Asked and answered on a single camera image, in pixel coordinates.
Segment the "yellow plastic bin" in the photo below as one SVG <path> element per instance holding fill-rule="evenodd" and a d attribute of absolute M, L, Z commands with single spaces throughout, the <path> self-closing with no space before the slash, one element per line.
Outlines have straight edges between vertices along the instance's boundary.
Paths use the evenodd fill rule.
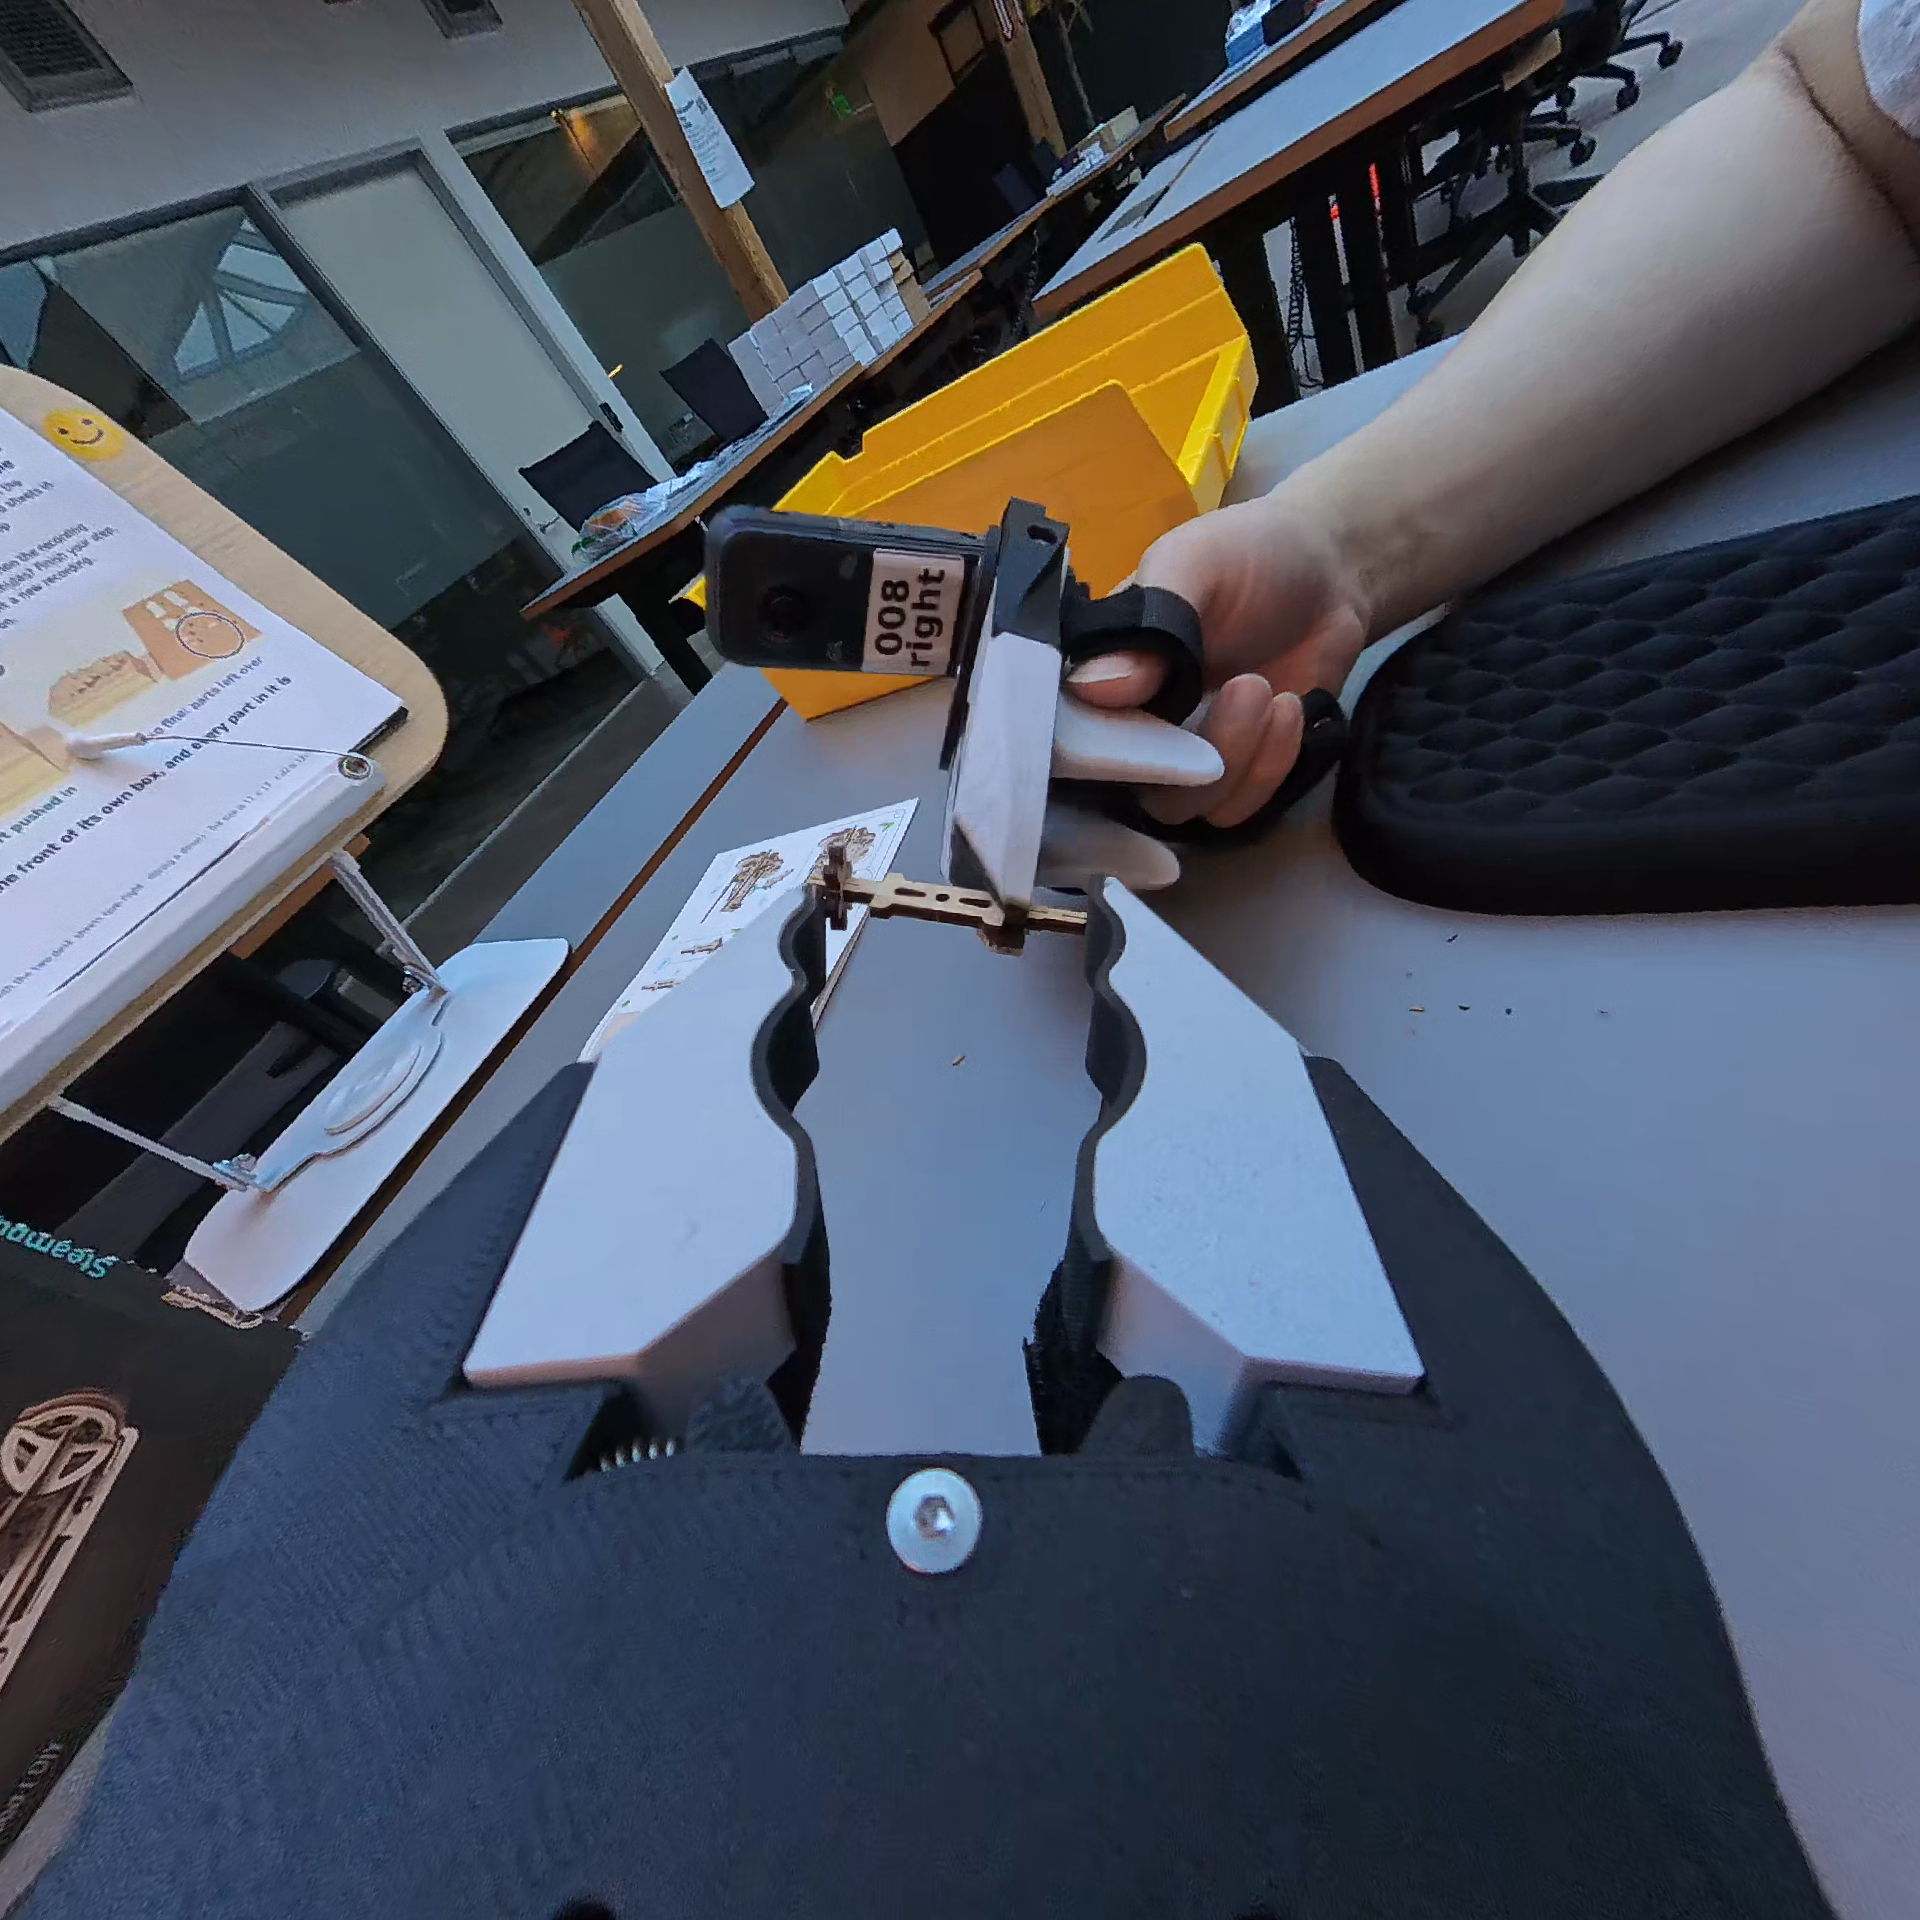
<path fill-rule="evenodd" d="M 1027 498 L 1112 592 L 1168 529 L 1212 512 L 1258 395 L 1248 331 L 1194 245 L 824 454 L 782 512 L 997 530 Z"/>

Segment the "printed instruction sheet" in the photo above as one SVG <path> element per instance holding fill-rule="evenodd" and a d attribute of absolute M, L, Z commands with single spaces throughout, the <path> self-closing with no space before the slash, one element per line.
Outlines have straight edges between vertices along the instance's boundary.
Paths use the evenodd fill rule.
<path fill-rule="evenodd" d="M 2 1020 L 20 1028 L 268 829 L 356 798 L 402 702 L 24 424 L 2 459 Z"/>

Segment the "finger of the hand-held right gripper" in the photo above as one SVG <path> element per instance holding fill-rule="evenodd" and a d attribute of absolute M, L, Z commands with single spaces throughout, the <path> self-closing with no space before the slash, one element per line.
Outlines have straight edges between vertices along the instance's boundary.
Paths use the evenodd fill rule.
<path fill-rule="evenodd" d="M 1063 657 L 1045 640 L 987 630 L 951 757 L 943 875 L 1005 914 L 1035 902 Z"/>

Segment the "background desk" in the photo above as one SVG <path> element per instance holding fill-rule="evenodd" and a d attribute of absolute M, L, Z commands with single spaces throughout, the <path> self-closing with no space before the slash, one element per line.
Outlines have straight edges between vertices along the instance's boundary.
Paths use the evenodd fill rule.
<path fill-rule="evenodd" d="M 1562 16 L 1559 2 L 1405 2 L 1165 155 L 1038 290 L 1048 324 Z"/>
<path fill-rule="evenodd" d="M 928 318 L 870 365 L 838 374 L 790 417 L 728 449 L 696 486 L 687 486 L 606 554 L 571 566 L 528 602 L 520 617 L 542 621 L 567 608 L 599 608 L 615 598 L 634 613 L 685 693 L 699 693 L 714 669 L 693 640 L 699 614 L 678 611 L 676 598 L 702 569 L 704 521 L 728 502 L 778 502 L 828 453 L 845 459 L 858 454 L 868 426 L 908 405 L 911 387 L 939 377 L 949 352 L 972 333 L 972 294 L 981 282 L 981 270 L 956 280 Z"/>

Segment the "stack of white boxes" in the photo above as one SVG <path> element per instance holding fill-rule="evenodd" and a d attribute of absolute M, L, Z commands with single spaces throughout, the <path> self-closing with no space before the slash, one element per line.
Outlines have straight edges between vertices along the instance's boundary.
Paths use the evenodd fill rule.
<path fill-rule="evenodd" d="M 772 314 L 726 346 L 757 405 L 780 413 L 867 368 L 928 318 L 928 297 L 898 229 L 804 280 Z"/>

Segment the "paper notice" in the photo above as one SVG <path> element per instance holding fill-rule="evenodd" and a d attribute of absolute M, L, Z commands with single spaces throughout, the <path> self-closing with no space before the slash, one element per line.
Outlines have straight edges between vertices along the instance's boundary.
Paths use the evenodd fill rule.
<path fill-rule="evenodd" d="M 755 187 L 751 172 L 693 70 L 678 68 L 664 84 L 678 129 L 718 208 L 740 203 Z"/>

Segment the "black honeycomb cushion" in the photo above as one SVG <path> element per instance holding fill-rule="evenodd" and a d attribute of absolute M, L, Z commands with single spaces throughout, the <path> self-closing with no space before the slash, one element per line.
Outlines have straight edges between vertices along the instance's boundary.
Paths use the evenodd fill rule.
<path fill-rule="evenodd" d="M 1480 597 L 1384 658 L 1334 837 L 1494 916 L 1918 899 L 1918 501 Z"/>

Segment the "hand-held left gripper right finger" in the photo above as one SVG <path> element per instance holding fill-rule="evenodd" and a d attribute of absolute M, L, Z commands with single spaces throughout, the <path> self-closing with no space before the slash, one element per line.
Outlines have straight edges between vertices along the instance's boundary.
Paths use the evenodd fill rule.
<path fill-rule="evenodd" d="M 1424 1363 L 1301 1045 L 1115 880 L 1088 889 L 1088 1077 L 1063 1260 L 1027 1376 L 1077 1451 L 1124 1376 L 1230 1454 L 1269 1382 L 1405 1394 Z"/>

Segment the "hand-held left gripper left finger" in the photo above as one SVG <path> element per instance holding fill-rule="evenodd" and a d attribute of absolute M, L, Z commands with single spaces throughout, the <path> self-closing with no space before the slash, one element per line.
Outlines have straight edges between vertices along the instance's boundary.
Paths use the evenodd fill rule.
<path fill-rule="evenodd" d="M 624 1382 L 650 1436 L 757 1381 L 804 1434 L 832 1313 L 798 1104 L 818 1073 L 824 910 L 783 893 L 624 1028 L 463 1357 L 475 1388 Z"/>

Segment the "wooden document stand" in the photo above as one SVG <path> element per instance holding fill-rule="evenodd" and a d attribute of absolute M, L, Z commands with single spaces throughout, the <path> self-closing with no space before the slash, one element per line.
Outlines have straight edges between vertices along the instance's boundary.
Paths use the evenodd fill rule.
<path fill-rule="evenodd" d="M 4 370 L 4 426 L 103 462 L 108 486 L 339 658 L 402 716 L 343 760 L 356 798 L 277 828 L 4 1030 L 4 1218 L 272 1307 L 360 1232 L 506 1037 L 556 988 L 564 939 L 439 963 L 379 899 L 364 837 L 447 737 L 424 661 L 76 393 Z"/>

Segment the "slotted wooden axle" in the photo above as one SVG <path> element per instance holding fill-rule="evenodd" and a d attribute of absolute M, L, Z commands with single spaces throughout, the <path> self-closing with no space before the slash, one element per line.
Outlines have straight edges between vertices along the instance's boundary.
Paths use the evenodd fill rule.
<path fill-rule="evenodd" d="M 1079 939 L 1088 932 L 1088 912 L 1032 905 L 1010 914 L 995 897 L 939 882 L 884 874 L 876 880 L 870 905 L 855 908 L 874 918 L 908 918 L 973 932 L 997 953 L 1020 953 L 1030 936 L 1056 932 Z"/>

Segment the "assembly instruction booklet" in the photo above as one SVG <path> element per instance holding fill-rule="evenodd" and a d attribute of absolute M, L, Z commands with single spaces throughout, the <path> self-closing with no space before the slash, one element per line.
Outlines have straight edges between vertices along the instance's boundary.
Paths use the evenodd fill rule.
<path fill-rule="evenodd" d="M 587 1037 L 580 1060 L 592 1062 L 767 905 L 816 880 L 830 853 L 845 853 L 858 878 L 888 874 L 916 810 L 919 801 L 908 798 L 780 837 L 762 835 L 715 856 L 660 944 Z"/>

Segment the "black mesh chair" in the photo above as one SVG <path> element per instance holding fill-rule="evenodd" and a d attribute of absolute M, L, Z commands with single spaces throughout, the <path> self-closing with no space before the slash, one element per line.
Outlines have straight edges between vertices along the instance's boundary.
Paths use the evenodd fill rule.
<path fill-rule="evenodd" d="M 624 440 L 600 420 L 520 467 L 519 478 L 575 532 L 606 505 L 624 497 L 645 497 L 655 484 Z"/>
<path fill-rule="evenodd" d="M 742 442 L 767 424 L 765 406 L 739 361 L 714 337 L 660 368 L 660 379 L 719 444 Z"/>

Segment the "person's right hand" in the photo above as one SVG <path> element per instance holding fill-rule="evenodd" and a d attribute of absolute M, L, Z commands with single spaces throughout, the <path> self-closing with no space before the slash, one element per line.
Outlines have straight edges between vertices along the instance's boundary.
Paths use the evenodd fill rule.
<path fill-rule="evenodd" d="M 1223 761 L 1210 786 L 1149 784 L 1136 798 L 1163 825 L 1246 825 L 1302 755 L 1306 694 L 1336 689 L 1367 640 L 1360 577 L 1320 518 L 1262 497 L 1151 542 L 1136 582 L 1198 613 L 1212 689 L 1200 734 Z"/>

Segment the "black model kit box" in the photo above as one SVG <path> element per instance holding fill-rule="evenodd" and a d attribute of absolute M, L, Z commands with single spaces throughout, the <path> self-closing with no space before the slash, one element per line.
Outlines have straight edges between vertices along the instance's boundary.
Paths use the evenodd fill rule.
<path fill-rule="evenodd" d="M 108 1715 L 296 1328 L 2 1224 L 2 1848 Z"/>

